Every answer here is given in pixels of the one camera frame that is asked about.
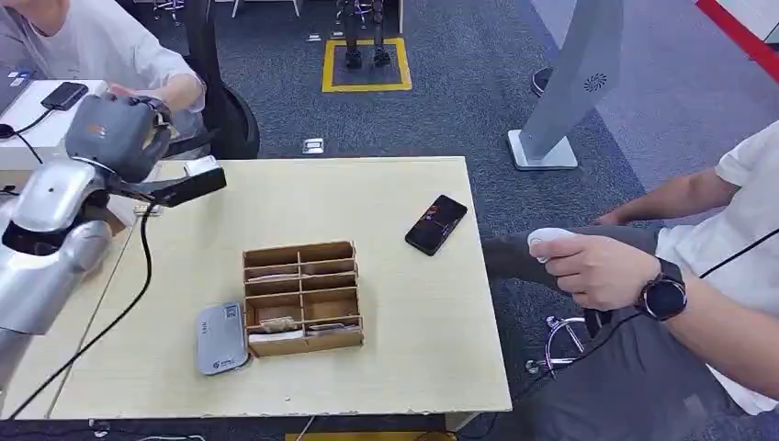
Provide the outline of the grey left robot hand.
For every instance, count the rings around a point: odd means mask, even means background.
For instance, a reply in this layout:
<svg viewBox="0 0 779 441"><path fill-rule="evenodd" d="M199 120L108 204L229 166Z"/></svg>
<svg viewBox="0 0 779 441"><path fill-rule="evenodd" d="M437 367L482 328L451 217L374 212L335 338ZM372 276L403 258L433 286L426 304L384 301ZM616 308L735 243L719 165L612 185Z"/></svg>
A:
<svg viewBox="0 0 779 441"><path fill-rule="evenodd" d="M122 180L140 183L172 139L172 114L151 96L86 96L64 137L69 157L101 164Z"/></svg>

